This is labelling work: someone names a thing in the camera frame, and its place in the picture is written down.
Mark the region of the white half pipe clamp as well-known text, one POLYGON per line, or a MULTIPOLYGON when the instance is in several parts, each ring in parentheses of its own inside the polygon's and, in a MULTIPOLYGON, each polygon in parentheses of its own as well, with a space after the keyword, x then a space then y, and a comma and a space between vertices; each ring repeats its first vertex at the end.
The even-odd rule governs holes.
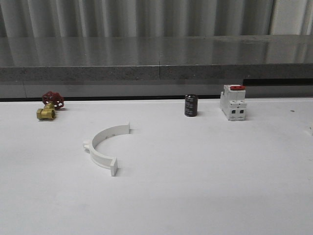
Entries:
POLYGON ((116 157, 106 156, 96 150, 96 146, 103 142, 104 140, 118 136, 125 135, 130 133, 130 123, 117 125, 105 130, 102 130, 96 134, 92 140, 87 140, 83 142, 83 148, 89 152, 92 161, 105 169, 110 170, 111 176, 115 176, 118 170, 118 163, 116 157))

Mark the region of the black cylindrical capacitor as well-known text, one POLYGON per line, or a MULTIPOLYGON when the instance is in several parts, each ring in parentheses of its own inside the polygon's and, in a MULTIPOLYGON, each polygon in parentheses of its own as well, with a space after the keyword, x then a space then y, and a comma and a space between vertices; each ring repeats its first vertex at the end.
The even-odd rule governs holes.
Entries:
POLYGON ((185 95, 184 114, 187 117, 195 117, 198 114, 198 96, 195 94, 185 95))

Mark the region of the grey stone counter ledge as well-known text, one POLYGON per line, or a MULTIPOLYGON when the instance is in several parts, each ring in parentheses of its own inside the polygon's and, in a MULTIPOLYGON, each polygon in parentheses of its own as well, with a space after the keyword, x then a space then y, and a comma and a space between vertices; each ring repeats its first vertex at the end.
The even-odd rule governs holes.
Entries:
POLYGON ((218 97, 225 84, 247 97, 312 96, 312 36, 0 40, 1 99, 218 97))

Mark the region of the brass valve red handwheel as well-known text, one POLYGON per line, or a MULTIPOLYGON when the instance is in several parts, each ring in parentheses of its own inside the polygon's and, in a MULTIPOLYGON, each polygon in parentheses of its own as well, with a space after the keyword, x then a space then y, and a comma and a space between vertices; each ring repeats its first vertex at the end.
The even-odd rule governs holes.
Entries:
POLYGON ((37 119, 38 120, 54 120, 56 117, 56 110, 63 108, 64 98, 56 92, 47 92, 42 96, 42 102, 45 105, 43 109, 38 109, 37 119))

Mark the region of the white circuit breaker red switch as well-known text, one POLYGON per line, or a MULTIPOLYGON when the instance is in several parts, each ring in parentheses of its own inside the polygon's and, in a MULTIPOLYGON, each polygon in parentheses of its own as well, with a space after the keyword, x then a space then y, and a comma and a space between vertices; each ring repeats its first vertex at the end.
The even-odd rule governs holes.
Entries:
POLYGON ((241 121, 246 118, 246 88, 241 85, 224 85, 221 92, 220 109, 230 121, 241 121))

